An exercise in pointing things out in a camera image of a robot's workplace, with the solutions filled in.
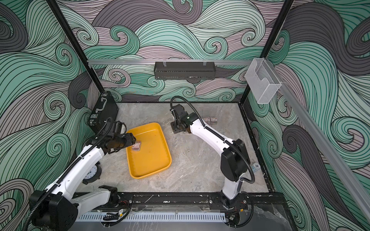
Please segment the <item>paper clip box six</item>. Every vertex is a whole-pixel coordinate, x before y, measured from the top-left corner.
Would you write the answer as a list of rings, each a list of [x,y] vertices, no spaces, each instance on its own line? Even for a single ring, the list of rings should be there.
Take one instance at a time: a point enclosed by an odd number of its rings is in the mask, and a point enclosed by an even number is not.
[[[131,146],[133,152],[139,152],[141,149],[141,141],[136,141],[135,144]]]

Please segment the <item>paper clip box two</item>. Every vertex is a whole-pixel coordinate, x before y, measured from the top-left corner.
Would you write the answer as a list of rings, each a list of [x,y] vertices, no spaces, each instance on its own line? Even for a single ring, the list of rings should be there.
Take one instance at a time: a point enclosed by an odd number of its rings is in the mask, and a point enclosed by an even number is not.
[[[211,124],[211,119],[209,117],[203,117],[203,121],[207,124]]]

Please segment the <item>paper clip box ten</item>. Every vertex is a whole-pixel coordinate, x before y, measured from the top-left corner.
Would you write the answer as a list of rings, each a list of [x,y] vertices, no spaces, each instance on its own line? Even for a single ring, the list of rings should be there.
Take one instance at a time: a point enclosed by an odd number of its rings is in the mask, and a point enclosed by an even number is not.
[[[214,125],[217,124],[218,120],[216,117],[210,117],[210,119],[211,119],[211,124],[214,124]]]

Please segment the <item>yellow plastic tray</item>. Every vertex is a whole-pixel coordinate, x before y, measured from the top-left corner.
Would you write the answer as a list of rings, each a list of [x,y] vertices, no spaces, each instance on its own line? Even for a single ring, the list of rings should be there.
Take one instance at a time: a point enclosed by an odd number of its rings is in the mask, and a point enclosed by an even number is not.
[[[172,156],[159,123],[153,122],[128,130],[141,141],[139,152],[126,148],[130,176],[142,179],[162,172],[172,164]]]

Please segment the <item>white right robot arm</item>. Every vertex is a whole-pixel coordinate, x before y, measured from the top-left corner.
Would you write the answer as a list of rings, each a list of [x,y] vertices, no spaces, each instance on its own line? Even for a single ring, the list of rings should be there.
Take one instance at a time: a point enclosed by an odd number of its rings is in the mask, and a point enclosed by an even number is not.
[[[251,161],[241,139],[228,138],[210,127],[195,107],[184,97],[170,99],[170,112],[174,121],[171,128],[174,134],[188,132],[211,146],[220,156],[220,170],[225,177],[221,198],[225,207],[233,207],[241,194],[243,182],[255,183]]]

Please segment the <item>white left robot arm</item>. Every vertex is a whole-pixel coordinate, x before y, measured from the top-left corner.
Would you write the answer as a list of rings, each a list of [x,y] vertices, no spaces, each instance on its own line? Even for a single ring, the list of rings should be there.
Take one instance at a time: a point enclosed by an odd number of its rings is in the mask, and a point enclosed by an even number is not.
[[[121,209],[116,187],[102,185],[93,192],[74,197],[81,183],[87,183],[90,170],[106,155],[116,153],[135,144],[136,138],[127,131],[126,125],[107,118],[104,126],[94,135],[77,158],[44,190],[35,191],[29,197],[30,213],[23,230],[30,225],[51,231],[69,230],[77,218],[98,207]]]

